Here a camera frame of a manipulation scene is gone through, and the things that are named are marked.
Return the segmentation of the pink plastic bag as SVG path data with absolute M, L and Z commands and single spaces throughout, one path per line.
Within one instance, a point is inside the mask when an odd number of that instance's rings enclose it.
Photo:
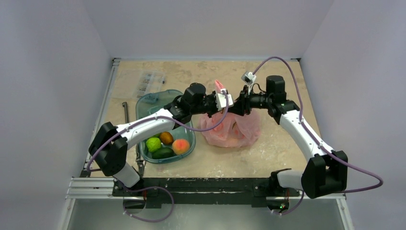
M 260 137 L 260 115 L 253 111 L 239 116 L 228 112 L 214 129 L 202 132 L 209 145 L 222 148 L 240 148 L 253 145 Z

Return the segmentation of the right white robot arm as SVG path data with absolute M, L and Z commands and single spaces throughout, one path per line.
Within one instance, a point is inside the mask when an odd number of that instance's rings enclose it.
M 292 169 L 274 171 L 270 175 L 269 189 L 280 195 L 287 188 L 302 190 L 309 198 L 317 198 L 342 192 L 347 187 L 348 157 L 343 151 L 335 151 L 317 135 L 304 118 L 300 118 L 299 106 L 287 99 L 282 76 L 266 78 L 266 91 L 253 93 L 256 76 L 247 72 L 242 76 L 246 84 L 229 112 L 248 115 L 254 108 L 267 109 L 268 114 L 295 141 L 307 165 L 303 172 Z

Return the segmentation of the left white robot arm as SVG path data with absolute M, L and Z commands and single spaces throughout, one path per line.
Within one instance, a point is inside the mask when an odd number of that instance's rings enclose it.
M 193 83 L 183 95 L 147 117 L 119 126 L 111 122 L 103 124 L 89 146 L 89 162 L 96 162 L 104 175 L 114 177 L 129 195 L 137 196 L 142 192 L 143 183 L 136 169 L 127 163 L 127 151 L 155 134 L 180 126 L 198 131 L 186 125 L 193 115 L 215 114 L 223 108 L 221 103 L 227 108 L 228 102 L 226 90 L 206 94 L 202 84 Z

